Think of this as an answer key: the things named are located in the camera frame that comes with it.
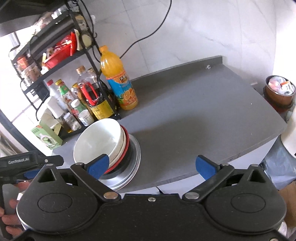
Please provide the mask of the person's left hand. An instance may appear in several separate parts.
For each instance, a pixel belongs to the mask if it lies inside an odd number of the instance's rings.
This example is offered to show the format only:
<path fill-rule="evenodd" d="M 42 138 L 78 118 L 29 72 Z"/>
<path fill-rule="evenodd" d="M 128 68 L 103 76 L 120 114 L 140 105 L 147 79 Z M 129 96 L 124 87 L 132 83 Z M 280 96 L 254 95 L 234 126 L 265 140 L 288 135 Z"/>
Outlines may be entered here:
<path fill-rule="evenodd" d="M 29 181 L 19 182 L 15 186 L 19 189 L 19 192 L 25 191 L 30 185 Z M 6 231 L 12 235 L 12 237 L 19 236 L 23 229 L 21 228 L 21 222 L 16 213 L 7 214 L 1 206 L 1 220 L 6 225 Z"/>

